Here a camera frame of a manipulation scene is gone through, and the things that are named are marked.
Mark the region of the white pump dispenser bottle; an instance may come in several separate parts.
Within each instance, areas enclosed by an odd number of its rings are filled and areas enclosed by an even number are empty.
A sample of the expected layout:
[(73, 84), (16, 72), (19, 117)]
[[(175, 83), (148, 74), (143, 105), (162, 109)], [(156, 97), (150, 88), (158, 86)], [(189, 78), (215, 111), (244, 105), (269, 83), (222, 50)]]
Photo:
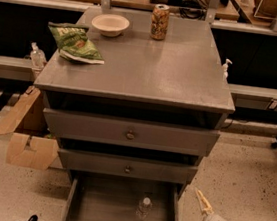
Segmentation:
[(232, 61), (230, 59), (225, 59), (225, 64), (223, 64), (222, 68), (223, 68), (223, 72), (224, 72), (224, 78), (227, 79), (229, 72), (228, 72), (228, 67), (233, 64)]

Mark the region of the white paper bowl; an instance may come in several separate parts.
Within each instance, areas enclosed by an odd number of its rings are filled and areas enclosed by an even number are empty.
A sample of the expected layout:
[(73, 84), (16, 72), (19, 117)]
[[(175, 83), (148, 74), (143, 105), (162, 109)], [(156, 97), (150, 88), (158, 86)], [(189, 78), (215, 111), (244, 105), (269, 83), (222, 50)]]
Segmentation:
[(103, 36), (117, 37), (129, 26), (129, 20), (120, 15), (105, 14), (92, 19), (92, 26)]

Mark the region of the grey middle drawer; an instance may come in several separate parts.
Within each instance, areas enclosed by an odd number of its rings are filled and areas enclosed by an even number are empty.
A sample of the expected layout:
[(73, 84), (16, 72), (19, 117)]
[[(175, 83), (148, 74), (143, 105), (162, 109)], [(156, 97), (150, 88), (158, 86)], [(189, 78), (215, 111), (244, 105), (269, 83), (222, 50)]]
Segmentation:
[(94, 172), (175, 183), (191, 182), (197, 167), (144, 158), (60, 149), (62, 166), (69, 170)]

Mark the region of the green chip bag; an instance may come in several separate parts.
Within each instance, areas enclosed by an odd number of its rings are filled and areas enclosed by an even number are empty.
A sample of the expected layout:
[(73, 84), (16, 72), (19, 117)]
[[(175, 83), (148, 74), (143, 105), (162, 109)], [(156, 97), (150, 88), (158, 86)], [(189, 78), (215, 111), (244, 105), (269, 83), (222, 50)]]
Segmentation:
[(89, 28), (85, 25), (50, 22), (48, 27), (62, 58), (84, 64), (104, 63), (97, 47), (87, 37)]

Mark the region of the grey open bottom drawer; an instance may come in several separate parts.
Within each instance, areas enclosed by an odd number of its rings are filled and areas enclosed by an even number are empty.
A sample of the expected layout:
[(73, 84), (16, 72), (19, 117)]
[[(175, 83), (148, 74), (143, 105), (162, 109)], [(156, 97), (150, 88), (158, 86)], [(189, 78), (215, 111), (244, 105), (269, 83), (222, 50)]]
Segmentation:
[(143, 221), (179, 221), (174, 184), (94, 173), (75, 176), (62, 221), (140, 221), (136, 209), (145, 197), (152, 209)]

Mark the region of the grey top drawer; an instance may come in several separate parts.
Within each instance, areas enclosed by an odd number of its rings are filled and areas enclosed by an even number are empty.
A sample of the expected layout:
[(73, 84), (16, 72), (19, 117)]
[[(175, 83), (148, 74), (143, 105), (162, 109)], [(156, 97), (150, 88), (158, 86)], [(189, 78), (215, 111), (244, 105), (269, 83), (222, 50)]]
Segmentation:
[(209, 155), (219, 138), (218, 131), (203, 128), (146, 123), (48, 108), (43, 114), (50, 132), (63, 139), (203, 157)]

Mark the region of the clear plastic water bottle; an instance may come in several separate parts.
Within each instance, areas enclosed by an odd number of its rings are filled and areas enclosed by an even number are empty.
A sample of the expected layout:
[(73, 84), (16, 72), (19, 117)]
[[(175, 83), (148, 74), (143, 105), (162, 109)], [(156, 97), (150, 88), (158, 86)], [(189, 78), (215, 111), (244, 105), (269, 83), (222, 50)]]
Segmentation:
[(138, 202), (138, 207), (136, 209), (137, 218), (143, 221), (147, 218), (150, 210), (152, 209), (152, 200), (149, 197), (145, 197)]

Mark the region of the grey drawer cabinet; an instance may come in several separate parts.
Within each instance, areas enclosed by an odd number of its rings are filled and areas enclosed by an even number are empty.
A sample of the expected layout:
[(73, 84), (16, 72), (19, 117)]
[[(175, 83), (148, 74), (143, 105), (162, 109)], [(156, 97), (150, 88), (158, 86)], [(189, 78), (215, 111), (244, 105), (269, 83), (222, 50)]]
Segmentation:
[[(220, 132), (235, 106), (210, 26), (206, 22), (174, 17), (169, 22), (166, 38), (159, 41), (151, 37), (149, 14), (129, 11), (126, 18), (130, 26), (120, 36), (104, 37), (94, 29), (88, 33), (104, 58), (102, 65), (76, 65), (60, 56), (50, 59), (35, 82), (44, 95), (44, 110), (65, 110)], [(197, 168), (205, 157), (53, 135), (59, 150), (152, 159)], [(71, 183), (81, 173), (102, 174), (65, 169)], [(176, 186), (179, 202), (190, 182), (167, 183)]]

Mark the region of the brown cardboard box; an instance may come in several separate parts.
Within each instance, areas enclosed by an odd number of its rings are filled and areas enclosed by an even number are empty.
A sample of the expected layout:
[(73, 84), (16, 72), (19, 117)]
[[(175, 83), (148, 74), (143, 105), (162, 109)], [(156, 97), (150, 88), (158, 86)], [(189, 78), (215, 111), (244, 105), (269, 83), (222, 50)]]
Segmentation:
[(6, 163), (36, 170), (62, 168), (56, 138), (43, 115), (43, 95), (33, 86), (0, 121), (0, 135), (10, 135)]

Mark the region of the clear bottle on shelf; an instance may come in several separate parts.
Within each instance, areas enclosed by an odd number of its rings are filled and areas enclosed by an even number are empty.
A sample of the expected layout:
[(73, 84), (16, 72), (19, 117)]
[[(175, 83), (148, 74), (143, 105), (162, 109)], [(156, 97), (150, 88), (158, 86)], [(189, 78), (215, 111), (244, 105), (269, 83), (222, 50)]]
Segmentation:
[(36, 69), (44, 68), (45, 64), (47, 63), (44, 51), (39, 49), (36, 42), (32, 43), (31, 48), (32, 48), (32, 51), (31, 51), (30, 58), (32, 60), (32, 65)]

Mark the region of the patterned drink can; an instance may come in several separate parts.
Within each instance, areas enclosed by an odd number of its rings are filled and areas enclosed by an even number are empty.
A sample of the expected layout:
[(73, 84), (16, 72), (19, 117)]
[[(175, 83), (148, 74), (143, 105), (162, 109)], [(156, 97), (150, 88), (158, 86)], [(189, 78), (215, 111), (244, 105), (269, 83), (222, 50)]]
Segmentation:
[(154, 6), (153, 13), (151, 15), (151, 37), (155, 40), (163, 40), (166, 38), (166, 32), (168, 30), (169, 22), (169, 6), (166, 4), (157, 4)]

